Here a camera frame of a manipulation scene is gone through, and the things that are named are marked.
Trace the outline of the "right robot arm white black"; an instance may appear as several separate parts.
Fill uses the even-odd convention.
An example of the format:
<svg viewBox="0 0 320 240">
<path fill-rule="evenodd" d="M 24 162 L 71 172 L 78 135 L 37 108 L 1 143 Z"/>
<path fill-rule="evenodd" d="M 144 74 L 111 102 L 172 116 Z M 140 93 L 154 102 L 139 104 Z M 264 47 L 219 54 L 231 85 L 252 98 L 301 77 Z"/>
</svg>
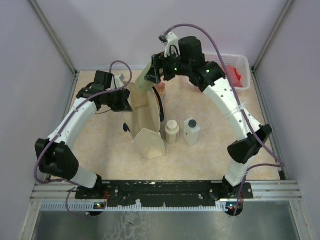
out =
<svg viewBox="0 0 320 240">
<path fill-rule="evenodd" d="M 249 164 L 272 133 L 271 127 L 262 125 L 252 117 L 243 104 L 237 103 L 236 91 L 229 83 L 226 71 L 214 61 L 206 61 L 202 44 L 195 36 L 178 38 L 170 32 L 161 36 L 163 52 L 154 54 L 145 68 L 138 86 L 142 91 L 151 89 L 161 80 L 176 76 L 188 77 L 192 85 L 205 94 L 221 111 L 231 125 L 236 141 L 228 146 L 231 162 L 224 176 L 223 192 L 235 198 L 241 192 L 240 183 L 248 172 Z"/>
</svg>

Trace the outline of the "green bottle beige cap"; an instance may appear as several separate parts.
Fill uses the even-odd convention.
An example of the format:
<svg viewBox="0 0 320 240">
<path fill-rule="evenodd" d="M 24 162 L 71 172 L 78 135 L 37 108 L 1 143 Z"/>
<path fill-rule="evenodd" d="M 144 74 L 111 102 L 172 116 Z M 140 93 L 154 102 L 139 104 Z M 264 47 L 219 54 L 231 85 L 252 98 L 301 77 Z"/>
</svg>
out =
<svg viewBox="0 0 320 240">
<path fill-rule="evenodd" d="M 146 81 L 145 76 L 149 73 L 149 70 L 151 68 L 151 62 L 145 67 L 145 69 L 142 71 L 142 73 L 138 76 L 136 79 L 136 87 L 138 90 L 142 92 L 148 92 L 151 90 L 151 88 L 155 85 L 152 82 Z"/>
</svg>

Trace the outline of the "orange lotion bottle pink cap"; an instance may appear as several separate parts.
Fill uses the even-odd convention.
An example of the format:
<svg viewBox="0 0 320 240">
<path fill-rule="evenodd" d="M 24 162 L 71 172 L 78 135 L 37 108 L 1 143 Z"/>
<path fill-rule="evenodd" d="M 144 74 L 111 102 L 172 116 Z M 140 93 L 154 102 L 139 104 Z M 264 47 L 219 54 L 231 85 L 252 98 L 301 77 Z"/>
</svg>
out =
<svg viewBox="0 0 320 240">
<path fill-rule="evenodd" d="M 155 85 L 155 89 L 157 90 L 162 101 L 166 99 L 166 85 L 164 81 Z"/>
</svg>

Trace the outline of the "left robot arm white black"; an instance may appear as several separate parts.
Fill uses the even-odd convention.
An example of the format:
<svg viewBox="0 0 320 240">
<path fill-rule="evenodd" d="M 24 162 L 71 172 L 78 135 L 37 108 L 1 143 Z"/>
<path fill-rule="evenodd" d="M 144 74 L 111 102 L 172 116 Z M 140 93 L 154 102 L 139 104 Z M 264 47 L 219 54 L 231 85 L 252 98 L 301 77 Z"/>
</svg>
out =
<svg viewBox="0 0 320 240">
<path fill-rule="evenodd" d="M 130 91 L 123 74 L 96 71 L 94 81 L 83 87 L 60 125 L 46 139 L 35 143 L 37 162 L 34 176 L 41 172 L 55 177 L 57 182 L 67 181 L 86 188 L 91 197 L 103 195 L 101 177 L 80 166 L 72 149 L 88 121 L 107 106 L 113 112 L 131 112 Z"/>
</svg>

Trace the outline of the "beige canvas tote bag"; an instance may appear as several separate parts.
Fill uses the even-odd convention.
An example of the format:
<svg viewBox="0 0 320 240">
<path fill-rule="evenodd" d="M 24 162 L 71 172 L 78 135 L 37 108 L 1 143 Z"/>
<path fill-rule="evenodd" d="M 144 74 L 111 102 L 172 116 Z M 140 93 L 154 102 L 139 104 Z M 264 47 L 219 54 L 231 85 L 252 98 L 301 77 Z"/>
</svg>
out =
<svg viewBox="0 0 320 240">
<path fill-rule="evenodd" d="M 134 149 L 146 160 L 166 154 L 166 146 L 161 135 L 161 123 L 164 121 L 164 108 L 158 91 L 139 90 L 135 83 L 127 87 L 130 94 L 128 103 L 132 111 L 122 113 L 123 130 L 128 132 Z"/>
</svg>

